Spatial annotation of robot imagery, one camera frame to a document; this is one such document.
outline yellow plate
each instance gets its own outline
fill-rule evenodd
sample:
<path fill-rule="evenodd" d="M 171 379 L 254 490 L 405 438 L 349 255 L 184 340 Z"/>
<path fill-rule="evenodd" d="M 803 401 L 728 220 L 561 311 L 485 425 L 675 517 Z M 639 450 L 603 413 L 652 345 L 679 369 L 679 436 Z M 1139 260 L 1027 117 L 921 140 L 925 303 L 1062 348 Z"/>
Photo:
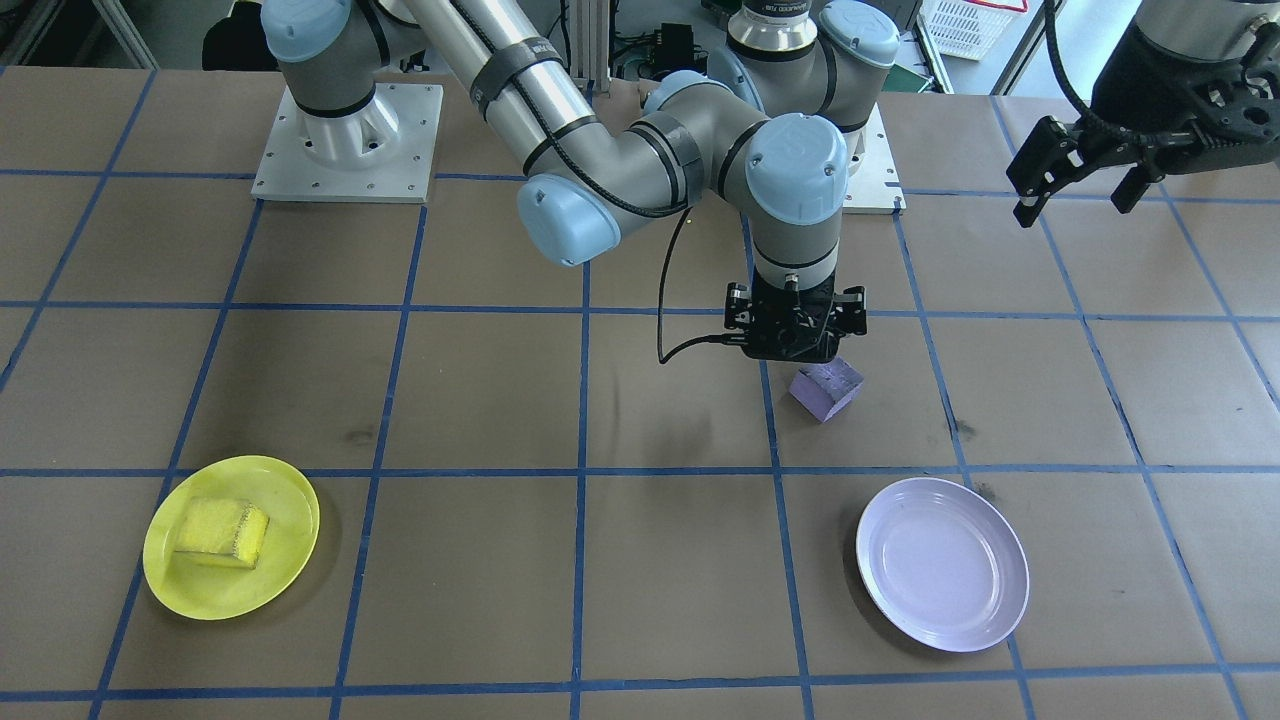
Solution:
<path fill-rule="evenodd" d="M 193 497 L 247 500 L 266 514 L 256 568 L 212 568 L 174 557 L 173 543 Z M 147 528 L 142 570 L 169 610 L 196 620 L 224 620 L 284 592 L 311 559 L 319 534 L 320 502 L 302 473 L 274 457 L 230 457 L 197 470 L 169 493 Z"/>

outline table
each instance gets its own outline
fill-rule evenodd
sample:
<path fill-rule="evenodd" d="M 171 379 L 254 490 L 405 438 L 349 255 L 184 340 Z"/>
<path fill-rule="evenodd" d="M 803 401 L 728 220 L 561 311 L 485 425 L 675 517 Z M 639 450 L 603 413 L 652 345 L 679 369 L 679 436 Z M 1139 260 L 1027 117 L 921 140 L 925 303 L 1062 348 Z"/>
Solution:
<path fill-rule="evenodd" d="M 253 202 L 275 74 L 0 74 L 0 716 L 1280 712 L 1274 165 L 1129 217 L 1111 174 L 1023 231 L 1002 169 L 1061 105 L 884 96 L 908 211 L 845 219 L 868 379 L 819 425 L 792 366 L 658 366 L 669 220 L 550 265 L 443 82 L 419 208 Z M 640 92 L 593 101 L 617 131 Z M 744 249 L 694 211 L 668 338 L 718 327 Z M 320 544 L 270 605 L 188 621 L 143 532 L 239 454 L 303 469 Z M 1010 642 L 929 652 L 861 588 L 859 512 L 913 475 L 1020 534 Z"/>

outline metal mounting plate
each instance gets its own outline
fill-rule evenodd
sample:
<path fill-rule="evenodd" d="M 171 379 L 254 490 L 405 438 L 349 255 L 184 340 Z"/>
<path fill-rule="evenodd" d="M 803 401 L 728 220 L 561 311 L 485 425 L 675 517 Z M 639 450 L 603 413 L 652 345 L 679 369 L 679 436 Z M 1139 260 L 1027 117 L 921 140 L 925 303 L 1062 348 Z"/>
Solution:
<path fill-rule="evenodd" d="M 867 150 L 861 155 L 861 167 L 849 178 L 845 214 L 887 215 L 906 210 L 906 195 L 897 177 L 879 105 L 872 108 L 864 137 Z"/>
<path fill-rule="evenodd" d="M 251 195 L 296 202 L 426 202 L 444 87 L 380 82 L 378 95 L 396 109 L 399 152 L 367 169 L 338 170 L 307 154 L 302 111 L 285 88 Z"/>

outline foam block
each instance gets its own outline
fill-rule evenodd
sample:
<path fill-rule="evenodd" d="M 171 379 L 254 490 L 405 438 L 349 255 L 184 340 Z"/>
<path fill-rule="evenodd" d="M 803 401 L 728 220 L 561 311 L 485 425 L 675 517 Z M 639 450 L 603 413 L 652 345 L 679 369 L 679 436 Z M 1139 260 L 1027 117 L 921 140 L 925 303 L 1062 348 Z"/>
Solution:
<path fill-rule="evenodd" d="M 819 423 L 826 423 L 858 397 L 863 380 L 861 373 L 836 357 L 826 365 L 801 366 L 791 380 L 791 396 Z"/>

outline light blue joint cap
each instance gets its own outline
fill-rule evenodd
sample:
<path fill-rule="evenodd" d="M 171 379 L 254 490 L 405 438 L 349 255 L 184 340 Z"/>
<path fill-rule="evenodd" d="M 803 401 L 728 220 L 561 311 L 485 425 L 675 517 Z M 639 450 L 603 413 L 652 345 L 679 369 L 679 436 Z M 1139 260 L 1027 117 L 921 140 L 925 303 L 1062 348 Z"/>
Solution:
<path fill-rule="evenodd" d="M 667 78 L 662 81 L 662 85 L 655 87 L 653 92 L 649 94 L 649 97 L 644 101 L 645 114 L 662 110 L 662 106 L 667 102 L 667 100 L 671 100 L 681 90 L 695 85 L 718 85 L 724 87 L 724 90 L 730 90 L 724 86 L 724 83 L 716 82 L 701 73 L 695 73 L 694 70 L 676 70 L 667 76 Z"/>
<path fill-rule="evenodd" d="M 266 0 L 266 46 L 283 63 L 302 63 L 324 53 L 342 35 L 351 0 Z"/>
<path fill-rule="evenodd" d="M 737 55 L 728 49 L 727 45 L 721 45 L 707 58 L 707 74 L 712 79 L 726 85 L 737 95 L 744 102 L 755 108 L 759 111 L 764 111 L 764 101 L 760 100 L 760 92 L 755 90 L 755 82 L 751 81 L 751 73 L 746 72 L 746 65 L 742 60 L 739 60 Z"/>
<path fill-rule="evenodd" d="M 814 225 L 845 206 L 849 149 L 831 120 L 791 113 L 764 124 L 746 152 L 746 186 L 764 211 Z"/>
<path fill-rule="evenodd" d="M 854 58 L 877 68 L 893 67 L 897 26 L 877 8 L 858 0 L 831 0 L 818 13 L 818 27 Z"/>
<path fill-rule="evenodd" d="M 529 178 L 516 206 L 534 245 L 557 265 L 581 265 L 622 242 L 618 222 L 604 201 L 559 176 Z"/>

